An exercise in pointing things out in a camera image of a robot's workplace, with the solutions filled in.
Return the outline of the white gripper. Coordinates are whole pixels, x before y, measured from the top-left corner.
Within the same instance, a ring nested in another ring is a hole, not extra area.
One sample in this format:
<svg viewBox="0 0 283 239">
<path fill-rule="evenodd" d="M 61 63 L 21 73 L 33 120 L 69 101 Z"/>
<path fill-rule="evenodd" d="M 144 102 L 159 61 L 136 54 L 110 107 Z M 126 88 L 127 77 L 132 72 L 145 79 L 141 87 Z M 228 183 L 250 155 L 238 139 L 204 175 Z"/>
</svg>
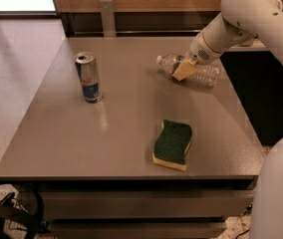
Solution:
<svg viewBox="0 0 283 239">
<path fill-rule="evenodd" d="M 222 55 L 222 41 L 221 38 L 210 32 L 200 32 L 190 43 L 187 55 L 192 60 L 183 60 L 177 67 L 172 76 L 182 81 L 197 70 L 197 63 L 201 65 L 208 65 L 217 60 Z"/>
</svg>

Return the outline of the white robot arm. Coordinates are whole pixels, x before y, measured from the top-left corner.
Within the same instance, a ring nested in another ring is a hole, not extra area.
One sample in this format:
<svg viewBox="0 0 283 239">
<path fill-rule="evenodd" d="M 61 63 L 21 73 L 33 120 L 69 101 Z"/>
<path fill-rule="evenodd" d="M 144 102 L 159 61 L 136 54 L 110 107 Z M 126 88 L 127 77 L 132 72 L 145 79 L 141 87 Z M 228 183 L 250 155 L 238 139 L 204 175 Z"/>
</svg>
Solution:
<svg viewBox="0 0 283 239">
<path fill-rule="evenodd" d="M 221 0 L 221 12 L 191 42 L 187 57 L 210 64 L 230 47 L 258 38 L 283 66 L 281 0 Z M 255 187 L 249 239 L 283 239 L 283 137 L 267 154 Z"/>
</svg>

